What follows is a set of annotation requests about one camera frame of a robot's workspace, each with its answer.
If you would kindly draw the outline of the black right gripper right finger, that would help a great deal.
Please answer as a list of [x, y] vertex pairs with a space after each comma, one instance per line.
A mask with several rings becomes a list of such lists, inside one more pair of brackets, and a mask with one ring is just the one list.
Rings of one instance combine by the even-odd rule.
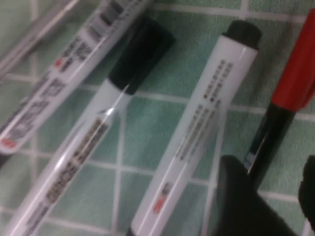
[[308, 221], [315, 220], [315, 156], [310, 155], [303, 168], [298, 200]]

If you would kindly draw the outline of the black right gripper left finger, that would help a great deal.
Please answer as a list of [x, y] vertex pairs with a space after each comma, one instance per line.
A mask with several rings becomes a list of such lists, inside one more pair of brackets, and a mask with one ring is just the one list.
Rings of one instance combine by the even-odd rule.
[[224, 155], [217, 188], [215, 236], [295, 236], [296, 233], [257, 193], [240, 160]]

